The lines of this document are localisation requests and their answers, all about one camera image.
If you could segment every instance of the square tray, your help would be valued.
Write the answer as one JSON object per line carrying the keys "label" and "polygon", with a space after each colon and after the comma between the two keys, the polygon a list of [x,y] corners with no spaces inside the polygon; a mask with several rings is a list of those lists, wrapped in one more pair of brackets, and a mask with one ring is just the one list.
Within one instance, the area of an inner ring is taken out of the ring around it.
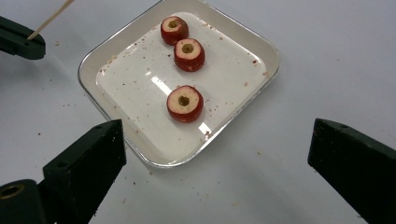
{"label": "square tray", "polygon": [[[177,15],[205,49],[194,73],[174,64],[161,22]],[[265,38],[199,0],[163,0],[93,49],[78,79],[108,119],[122,119],[126,142],[148,164],[173,167],[201,152],[276,76],[279,53]],[[205,99],[192,123],[174,121],[167,95],[194,86]]]}

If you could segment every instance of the wooden stick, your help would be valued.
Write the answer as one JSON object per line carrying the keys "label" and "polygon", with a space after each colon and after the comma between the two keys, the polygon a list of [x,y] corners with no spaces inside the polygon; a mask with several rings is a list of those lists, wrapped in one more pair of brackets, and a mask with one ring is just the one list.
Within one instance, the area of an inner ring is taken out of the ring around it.
{"label": "wooden stick", "polygon": [[35,38],[38,33],[40,33],[50,22],[52,22],[59,14],[61,14],[70,4],[72,4],[74,0],[66,0],[66,2],[52,15],[50,16],[46,21],[43,22],[29,37],[27,37],[28,40],[32,40]]}

